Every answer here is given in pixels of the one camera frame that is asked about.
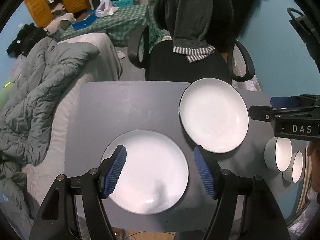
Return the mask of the person right hand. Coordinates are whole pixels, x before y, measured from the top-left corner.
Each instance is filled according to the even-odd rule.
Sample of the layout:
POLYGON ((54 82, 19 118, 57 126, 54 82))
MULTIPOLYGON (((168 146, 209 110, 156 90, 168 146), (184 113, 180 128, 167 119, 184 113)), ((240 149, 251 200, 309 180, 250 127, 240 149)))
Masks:
POLYGON ((319 193, 320 192, 320 151, 319 151, 320 145, 319 141, 310 141, 308 144, 307 149, 307 156, 311 157, 312 162, 312 181, 311 181, 311 187, 313 191, 319 193))

